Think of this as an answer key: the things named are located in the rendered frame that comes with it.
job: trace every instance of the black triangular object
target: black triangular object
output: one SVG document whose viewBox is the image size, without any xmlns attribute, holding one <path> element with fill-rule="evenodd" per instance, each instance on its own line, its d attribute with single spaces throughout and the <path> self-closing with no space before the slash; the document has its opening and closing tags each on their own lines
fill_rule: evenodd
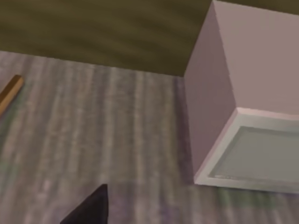
<svg viewBox="0 0 299 224">
<path fill-rule="evenodd" d="M 101 185 L 60 224 L 107 224 L 108 186 Z"/>
</svg>

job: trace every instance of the gray panel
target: gray panel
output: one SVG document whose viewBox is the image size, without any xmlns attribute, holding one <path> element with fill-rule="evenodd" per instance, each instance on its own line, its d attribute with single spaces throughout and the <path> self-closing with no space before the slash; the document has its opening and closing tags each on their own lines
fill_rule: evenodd
<svg viewBox="0 0 299 224">
<path fill-rule="evenodd" d="M 212 175 L 299 182 L 299 134 L 241 127 Z"/>
</svg>

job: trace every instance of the box front face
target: box front face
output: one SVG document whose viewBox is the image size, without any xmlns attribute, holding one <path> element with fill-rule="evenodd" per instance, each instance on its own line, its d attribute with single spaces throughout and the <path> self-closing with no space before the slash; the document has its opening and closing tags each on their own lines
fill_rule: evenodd
<svg viewBox="0 0 299 224">
<path fill-rule="evenodd" d="M 299 121 L 265 114 L 239 112 L 195 182 L 299 192 Z"/>
</svg>

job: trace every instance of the weathered wood tabletop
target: weathered wood tabletop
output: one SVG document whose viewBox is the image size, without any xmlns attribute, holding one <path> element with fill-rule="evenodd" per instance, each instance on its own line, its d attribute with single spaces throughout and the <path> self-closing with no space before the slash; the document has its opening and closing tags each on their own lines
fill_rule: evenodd
<svg viewBox="0 0 299 224">
<path fill-rule="evenodd" d="M 0 52 L 0 223 L 57 224 L 108 183 L 110 224 L 296 224 L 299 197 L 192 184 L 182 78 Z"/>
</svg>

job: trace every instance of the wooden stick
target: wooden stick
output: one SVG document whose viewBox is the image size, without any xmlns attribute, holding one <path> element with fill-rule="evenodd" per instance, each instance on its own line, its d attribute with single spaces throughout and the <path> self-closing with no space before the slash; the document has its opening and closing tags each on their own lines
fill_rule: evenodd
<svg viewBox="0 0 299 224">
<path fill-rule="evenodd" d="M 15 75 L 0 93 L 0 116 L 7 109 L 24 84 L 22 76 Z"/>
</svg>

